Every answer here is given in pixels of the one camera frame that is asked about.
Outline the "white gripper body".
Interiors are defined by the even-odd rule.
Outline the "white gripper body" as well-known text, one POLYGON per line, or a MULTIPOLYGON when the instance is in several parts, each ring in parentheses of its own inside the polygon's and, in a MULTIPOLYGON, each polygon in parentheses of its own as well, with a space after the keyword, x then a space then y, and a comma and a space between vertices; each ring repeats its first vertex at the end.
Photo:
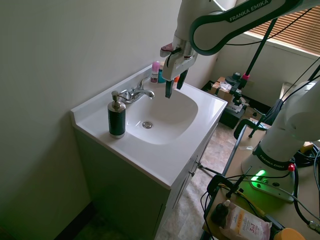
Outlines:
POLYGON ((172 81, 175 77, 188 70, 196 62, 196 52, 189 58, 185 58, 182 53, 171 54, 165 60, 162 77, 166 81, 172 81))

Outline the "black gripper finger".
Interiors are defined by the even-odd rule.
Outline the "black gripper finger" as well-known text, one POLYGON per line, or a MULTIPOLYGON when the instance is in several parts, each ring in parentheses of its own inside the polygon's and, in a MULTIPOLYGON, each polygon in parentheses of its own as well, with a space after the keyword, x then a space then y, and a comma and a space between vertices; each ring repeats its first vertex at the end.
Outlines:
POLYGON ((167 80, 165 83, 165 97, 170 99, 173 91, 174 80, 167 80))
POLYGON ((186 79, 187 74, 188 74, 188 69, 185 70, 184 72, 182 72, 182 73, 180 74, 179 80, 178 80, 177 86, 176 86, 176 88, 177 88, 178 90, 180 90, 180 89, 182 88, 182 86, 183 86, 183 84, 184 84, 184 82, 185 82, 185 79, 186 79))

